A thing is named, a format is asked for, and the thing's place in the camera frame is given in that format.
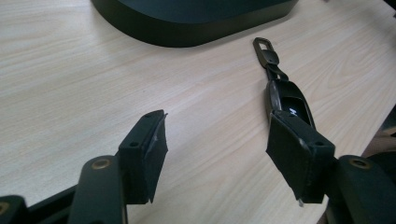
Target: black object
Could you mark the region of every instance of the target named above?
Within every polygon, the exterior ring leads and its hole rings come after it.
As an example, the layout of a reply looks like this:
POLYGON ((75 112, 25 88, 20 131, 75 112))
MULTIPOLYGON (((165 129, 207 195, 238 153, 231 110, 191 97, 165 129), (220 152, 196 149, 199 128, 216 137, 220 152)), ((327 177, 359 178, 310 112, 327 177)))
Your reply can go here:
POLYGON ((315 130, 303 94, 277 67, 279 59, 270 41, 256 38, 253 45, 269 79, 265 91, 270 121, 266 151, 296 199, 321 203, 326 194, 330 223, 396 223, 396 186, 392 182, 396 153, 337 160, 335 146, 315 130))
POLYGON ((298 0, 92 0, 117 29, 164 47, 193 47, 286 16, 298 0))
POLYGON ((127 223, 126 204, 152 201, 167 152, 162 110, 142 117, 116 156, 87 161, 78 184, 29 208, 21 196, 0 197, 0 223, 127 223))

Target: black curved object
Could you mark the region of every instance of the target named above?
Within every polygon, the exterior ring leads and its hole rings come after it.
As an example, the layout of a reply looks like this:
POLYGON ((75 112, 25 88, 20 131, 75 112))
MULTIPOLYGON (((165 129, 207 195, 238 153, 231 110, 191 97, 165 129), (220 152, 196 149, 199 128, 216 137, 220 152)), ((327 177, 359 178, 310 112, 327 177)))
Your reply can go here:
POLYGON ((117 29, 171 48, 201 45, 286 16, 298 0, 92 0, 117 29))

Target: tabletop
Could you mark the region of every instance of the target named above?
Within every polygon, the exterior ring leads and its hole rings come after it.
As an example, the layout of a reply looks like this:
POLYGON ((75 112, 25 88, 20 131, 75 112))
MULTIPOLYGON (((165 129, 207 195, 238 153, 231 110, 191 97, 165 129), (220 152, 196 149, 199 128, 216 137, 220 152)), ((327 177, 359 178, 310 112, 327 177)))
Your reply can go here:
POLYGON ((123 34, 88 0, 0 3, 0 195, 28 205, 113 155, 163 109, 169 152, 154 203, 130 223, 316 223, 265 153, 267 83, 252 41, 272 41, 335 155, 360 155, 396 103, 396 20, 380 0, 300 0, 277 21, 169 49, 123 34))

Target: wood grain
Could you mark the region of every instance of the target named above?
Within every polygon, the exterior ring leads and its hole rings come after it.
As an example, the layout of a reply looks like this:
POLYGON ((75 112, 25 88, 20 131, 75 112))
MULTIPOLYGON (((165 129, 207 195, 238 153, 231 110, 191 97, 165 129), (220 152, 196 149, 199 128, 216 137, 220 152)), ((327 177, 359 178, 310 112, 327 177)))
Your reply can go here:
POLYGON ((316 223, 265 154, 273 42, 336 155, 361 154, 396 103, 396 20, 383 1, 298 2, 283 19, 189 49, 137 41, 89 1, 0 3, 0 195, 29 205, 75 185, 145 113, 169 113, 153 204, 130 223, 316 223))

